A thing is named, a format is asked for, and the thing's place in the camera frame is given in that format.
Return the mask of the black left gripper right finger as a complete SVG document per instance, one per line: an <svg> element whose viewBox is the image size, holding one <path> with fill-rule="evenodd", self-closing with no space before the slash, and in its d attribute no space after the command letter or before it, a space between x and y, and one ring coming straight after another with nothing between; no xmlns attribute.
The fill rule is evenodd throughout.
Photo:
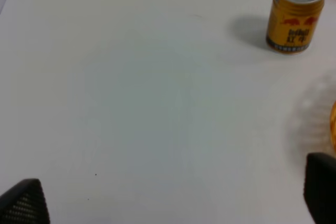
<svg viewBox="0 0 336 224"><path fill-rule="evenodd" d="M335 223L335 158L307 155L303 197L315 223Z"/></svg>

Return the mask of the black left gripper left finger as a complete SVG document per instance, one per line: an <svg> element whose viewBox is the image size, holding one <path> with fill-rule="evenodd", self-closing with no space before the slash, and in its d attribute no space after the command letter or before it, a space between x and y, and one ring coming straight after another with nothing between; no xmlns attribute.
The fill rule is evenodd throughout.
<svg viewBox="0 0 336 224"><path fill-rule="evenodd" d="M39 179L23 179L1 195L1 223L50 223Z"/></svg>

